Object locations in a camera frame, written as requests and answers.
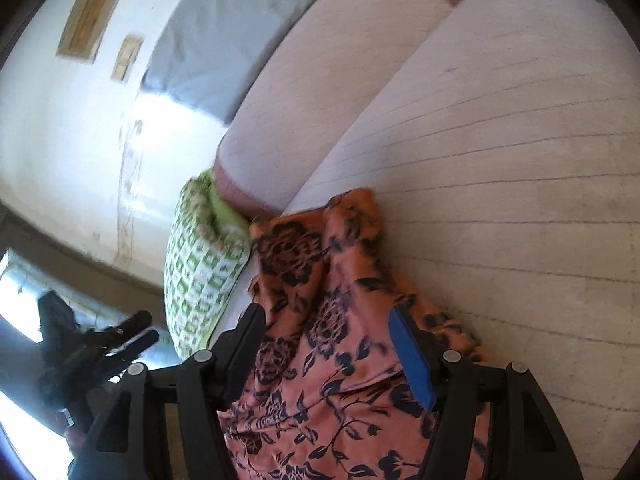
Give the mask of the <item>orange black floral garment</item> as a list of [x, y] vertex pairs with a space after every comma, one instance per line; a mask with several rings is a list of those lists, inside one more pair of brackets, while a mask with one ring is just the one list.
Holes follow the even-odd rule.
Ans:
[[381, 257], [366, 188], [257, 222], [250, 293], [266, 332], [242, 396], [219, 417], [241, 479], [413, 479], [435, 419], [413, 399], [393, 348], [405, 307], [440, 346], [480, 362], [478, 341]]

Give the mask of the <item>window with glass pane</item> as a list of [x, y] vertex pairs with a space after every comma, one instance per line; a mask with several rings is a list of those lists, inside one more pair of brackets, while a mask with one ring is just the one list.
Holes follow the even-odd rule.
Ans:
[[14, 252], [1, 259], [1, 426], [17, 457], [36, 479], [65, 479], [72, 452], [66, 416], [43, 404], [44, 341], [38, 300], [53, 290], [70, 306], [81, 333], [105, 330], [126, 315], [74, 292]]

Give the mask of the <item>green white patterned pillow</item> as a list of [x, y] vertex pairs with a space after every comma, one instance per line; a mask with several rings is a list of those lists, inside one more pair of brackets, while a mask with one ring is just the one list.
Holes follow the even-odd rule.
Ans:
[[250, 260], [248, 223], [206, 170], [180, 191], [164, 262], [168, 332], [180, 359], [208, 347]]

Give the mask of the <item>pink quilted bedspread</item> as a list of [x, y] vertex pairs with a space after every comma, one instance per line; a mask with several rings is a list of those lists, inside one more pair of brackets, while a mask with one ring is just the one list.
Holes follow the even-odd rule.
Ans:
[[370, 190], [382, 260], [527, 365], [588, 479], [639, 441], [639, 52], [596, 0], [317, 0], [221, 141], [266, 222]]

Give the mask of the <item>framed picture on wall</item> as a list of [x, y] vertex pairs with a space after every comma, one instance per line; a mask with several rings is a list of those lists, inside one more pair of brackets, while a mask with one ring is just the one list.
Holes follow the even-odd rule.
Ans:
[[56, 54], [92, 64], [119, 0], [75, 0]]

